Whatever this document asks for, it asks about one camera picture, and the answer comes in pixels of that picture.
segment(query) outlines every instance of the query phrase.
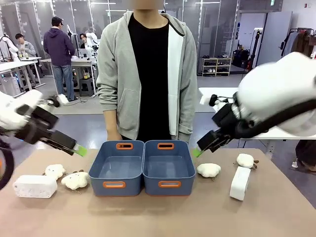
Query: hand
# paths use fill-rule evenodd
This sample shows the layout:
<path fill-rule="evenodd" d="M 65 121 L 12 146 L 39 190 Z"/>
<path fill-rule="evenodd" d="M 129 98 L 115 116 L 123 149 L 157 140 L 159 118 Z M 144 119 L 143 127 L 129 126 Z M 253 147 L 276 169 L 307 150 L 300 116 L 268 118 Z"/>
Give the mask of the hand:
<path fill-rule="evenodd" d="M 108 141 L 120 141 L 120 140 L 123 140 L 123 139 L 118 131 L 115 131 L 115 132 L 108 131 Z"/>

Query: open door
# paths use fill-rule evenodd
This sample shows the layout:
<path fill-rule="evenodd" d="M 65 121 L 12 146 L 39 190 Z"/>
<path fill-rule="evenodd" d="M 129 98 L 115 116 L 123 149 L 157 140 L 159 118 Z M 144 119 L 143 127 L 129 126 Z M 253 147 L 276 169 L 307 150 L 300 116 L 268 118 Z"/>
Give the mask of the open door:
<path fill-rule="evenodd" d="M 281 59 L 282 50 L 280 46 L 290 30 L 291 19 L 292 12 L 268 13 L 257 66 Z"/>

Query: person in purple jacket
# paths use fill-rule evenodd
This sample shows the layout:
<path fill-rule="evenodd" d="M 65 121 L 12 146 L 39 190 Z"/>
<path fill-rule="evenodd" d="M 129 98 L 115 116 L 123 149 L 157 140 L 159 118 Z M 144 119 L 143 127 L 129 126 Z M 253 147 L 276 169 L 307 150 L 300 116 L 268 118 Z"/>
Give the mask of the person in purple jacket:
<path fill-rule="evenodd" d="M 78 98 L 74 93 L 74 82 L 71 67 L 71 56 L 75 54 L 75 48 L 69 37 L 61 29 L 62 19 L 54 16 L 51 19 L 52 28 L 44 35 L 44 51 L 51 57 L 53 73 L 57 84 L 58 94 L 65 94 L 63 77 L 67 88 L 67 98 L 75 101 Z"/>

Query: person in gray jacket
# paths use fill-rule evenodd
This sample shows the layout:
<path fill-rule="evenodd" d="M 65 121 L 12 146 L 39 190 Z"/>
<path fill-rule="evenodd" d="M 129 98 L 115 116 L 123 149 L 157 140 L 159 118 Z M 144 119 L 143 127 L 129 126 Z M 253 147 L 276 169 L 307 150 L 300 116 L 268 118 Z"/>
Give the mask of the person in gray jacket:
<path fill-rule="evenodd" d="M 195 41 L 185 23 L 154 8 L 128 11 L 102 32 L 97 86 L 108 140 L 188 142 L 192 134 Z"/>
<path fill-rule="evenodd" d="M 36 57 L 34 46 L 30 42 L 24 40 L 24 36 L 22 34 L 16 34 L 15 39 L 18 40 L 19 43 L 17 44 L 17 48 L 23 55 L 24 53 L 27 53 L 29 57 Z"/>

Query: seated person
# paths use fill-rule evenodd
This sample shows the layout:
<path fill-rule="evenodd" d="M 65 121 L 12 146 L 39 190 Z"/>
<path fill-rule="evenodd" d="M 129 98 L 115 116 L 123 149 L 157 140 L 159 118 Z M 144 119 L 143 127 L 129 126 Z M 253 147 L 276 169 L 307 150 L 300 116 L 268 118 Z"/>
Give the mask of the seated person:
<path fill-rule="evenodd" d="M 80 39 L 82 40 L 83 44 L 80 46 L 80 48 L 87 48 L 87 36 L 85 34 L 80 34 Z"/>
<path fill-rule="evenodd" d="M 20 33 L 16 34 L 15 38 L 19 42 L 17 44 L 17 48 L 19 49 L 19 51 L 22 53 L 23 56 L 25 53 L 27 53 L 29 57 L 36 57 L 34 46 L 30 42 L 24 40 L 24 36 L 22 34 Z"/>

